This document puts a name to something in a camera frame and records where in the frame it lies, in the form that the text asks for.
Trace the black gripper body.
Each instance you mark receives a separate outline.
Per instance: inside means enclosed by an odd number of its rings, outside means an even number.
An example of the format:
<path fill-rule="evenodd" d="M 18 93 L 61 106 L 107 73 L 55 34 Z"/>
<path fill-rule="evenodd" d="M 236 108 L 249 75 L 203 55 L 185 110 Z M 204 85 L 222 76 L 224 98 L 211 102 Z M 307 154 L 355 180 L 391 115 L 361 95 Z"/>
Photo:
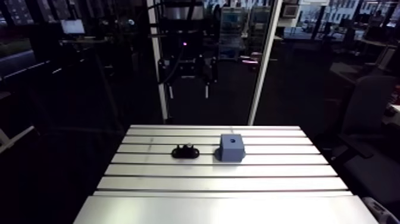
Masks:
<path fill-rule="evenodd" d="M 199 78 L 199 57 L 206 57 L 204 48 L 204 32 L 191 30 L 177 35 L 177 54 L 168 59 L 174 65 L 172 79 Z"/>

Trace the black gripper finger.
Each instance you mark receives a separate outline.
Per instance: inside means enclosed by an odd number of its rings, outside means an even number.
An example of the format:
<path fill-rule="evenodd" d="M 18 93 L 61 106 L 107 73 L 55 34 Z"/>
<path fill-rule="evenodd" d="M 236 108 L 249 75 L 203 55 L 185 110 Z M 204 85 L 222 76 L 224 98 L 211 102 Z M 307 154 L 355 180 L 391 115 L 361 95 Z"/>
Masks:
<path fill-rule="evenodd" d="M 174 75 L 174 65 L 170 60 L 160 59 L 158 61 L 159 81 L 158 83 L 162 87 L 166 87 L 167 95 L 170 99 L 173 99 L 173 88 L 171 85 L 171 79 Z"/>
<path fill-rule="evenodd" d="M 215 56 L 211 58 L 199 57 L 199 69 L 199 77 L 205 85 L 205 98 L 208 99 L 211 84 L 218 82 L 217 58 Z"/>

